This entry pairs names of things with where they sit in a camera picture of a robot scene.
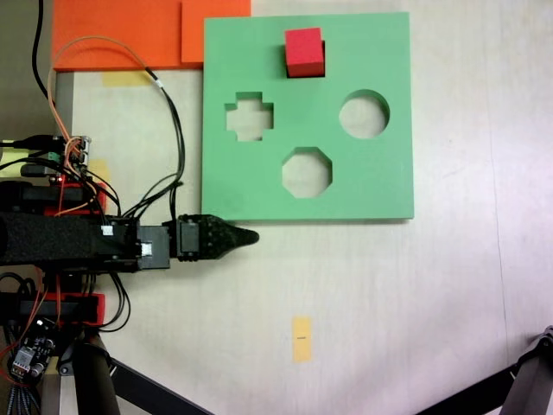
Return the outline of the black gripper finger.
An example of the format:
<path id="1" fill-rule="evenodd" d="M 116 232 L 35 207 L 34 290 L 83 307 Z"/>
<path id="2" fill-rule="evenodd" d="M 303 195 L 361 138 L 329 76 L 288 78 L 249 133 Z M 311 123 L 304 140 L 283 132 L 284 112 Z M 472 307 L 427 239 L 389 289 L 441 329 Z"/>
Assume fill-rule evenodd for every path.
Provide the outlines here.
<path id="1" fill-rule="evenodd" d="M 238 248 L 259 241 L 259 234 L 250 229 L 236 227 L 213 215 L 200 217 L 200 259 L 221 259 Z"/>

